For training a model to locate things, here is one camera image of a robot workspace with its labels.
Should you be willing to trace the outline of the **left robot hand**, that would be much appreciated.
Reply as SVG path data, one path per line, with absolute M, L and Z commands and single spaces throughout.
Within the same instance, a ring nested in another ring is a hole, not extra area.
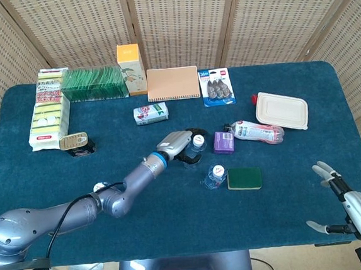
M 202 155 L 194 157 L 186 155 L 185 148 L 196 135 L 206 136 L 207 131 L 201 128 L 187 128 L 185 130 L 169 133 L 156 147 L 156 152 L 166 161 L 178 160 L 188 165 L 194 165 L 200 161 Z

